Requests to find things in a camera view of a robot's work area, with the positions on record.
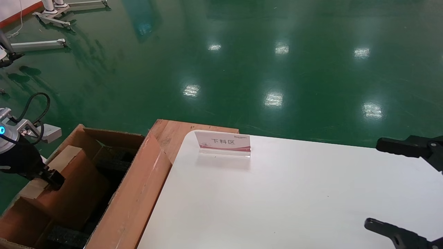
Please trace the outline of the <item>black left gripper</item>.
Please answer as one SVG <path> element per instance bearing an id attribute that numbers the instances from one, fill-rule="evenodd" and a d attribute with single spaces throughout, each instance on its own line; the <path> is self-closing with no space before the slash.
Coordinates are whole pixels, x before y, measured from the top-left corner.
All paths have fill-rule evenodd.
<path id="1" fill-rule="evenodd" d="M 65 177 L 55 169 L 44 164 L 37 148 L 26 138 L 20 138 L 19 144 L 0 155 L 0 171 L 16 174 L 27 180 L 41 178 L 49 186 L 58 191 L 65 182 Z"/>

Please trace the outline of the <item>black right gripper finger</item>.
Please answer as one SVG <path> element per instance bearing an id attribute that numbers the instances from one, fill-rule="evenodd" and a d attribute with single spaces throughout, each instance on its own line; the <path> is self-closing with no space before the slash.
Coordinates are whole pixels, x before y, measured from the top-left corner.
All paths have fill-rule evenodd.
<path id="1" fill-rule="evenodd" d="M 379 138 L 376 150 L 405 157 L 421 157 L 435 170 L 443 172 L 443 136 L 434 138 L 409 136 L 405 140 Z"/>
<path id="2" fill-rule="evenodd" d="M 389 238 L 396 249 L 442 249 L 443 238 L 429 241 L 412 231 L 376 219 L 366 219 L 364 228 Z"/>

